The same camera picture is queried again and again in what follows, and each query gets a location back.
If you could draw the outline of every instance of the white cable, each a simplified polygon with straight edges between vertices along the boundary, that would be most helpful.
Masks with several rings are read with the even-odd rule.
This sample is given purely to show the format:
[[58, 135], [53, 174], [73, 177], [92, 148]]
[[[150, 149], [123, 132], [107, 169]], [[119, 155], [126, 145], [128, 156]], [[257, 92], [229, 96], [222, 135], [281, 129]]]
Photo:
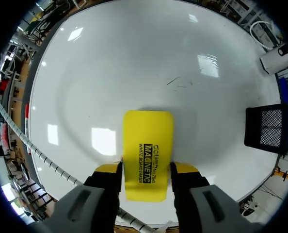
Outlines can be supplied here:
[[251, 34], [252, 38], [253, 38], [255, 41], [257, 41], [258, 44], [261, 45], [261, 47], [263, 47], [263, 48], [265, 48], [265, 49], [267, 49], [267, 50], [272, 50], [273, 47], [265, 46], [263, 43], [261, 43], [260, 41], [258, 41], [258, 40], [253, 36], [253, 34], [252, 34], [252, 29], [253, 29], [253, 27], [254, 27], [256, 24], [259, 24], [259, 23], [270, 24], [269, 22], [266, 22], [266, 21], [256, 21], [256, 22], [253, 23], [253, 24], [251, 25], [251, 27], [250, 27], [250, 34]]
[[[31, 150], [34, 155], [37, 155], [40, 160], [42, 160], [45, 164], [47, 164], [50, 168], [54, 169], [56, 173], [58, 173], [61, 177], [67, 179], [67, 181], [71, 182], [74, 186], [83, 185], [82, 182], [77, 180], [75, 177], [68, 174], [61, 167], [56, 165], [53, 161], [51, 161], [44, 153], [42, 153], [28, 138], [27, 136], [18, 128], [18, 126], [13, 122], [10, 116], [7, 114], [5, 109], [0, 103], [0, 114], [3, 116], [9, 127], [17, 134], [20, 140]], [[154, 229], [138, 220], [136, 217], [132, 216], [125, 210], [119, 208], [117, 215], [126, 223], [130, 224], [136, 230], [142, 233], [151, 233], [154, 232]]]

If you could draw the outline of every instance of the black mesh box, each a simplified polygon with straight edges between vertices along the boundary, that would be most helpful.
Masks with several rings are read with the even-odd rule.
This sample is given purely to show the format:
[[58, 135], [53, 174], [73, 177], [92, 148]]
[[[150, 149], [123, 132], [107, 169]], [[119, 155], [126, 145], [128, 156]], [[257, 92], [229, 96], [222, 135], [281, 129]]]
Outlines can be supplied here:
[[274, 104], [246, 109], [244, 144], [278, 154], [288, 151], [288, 106]]

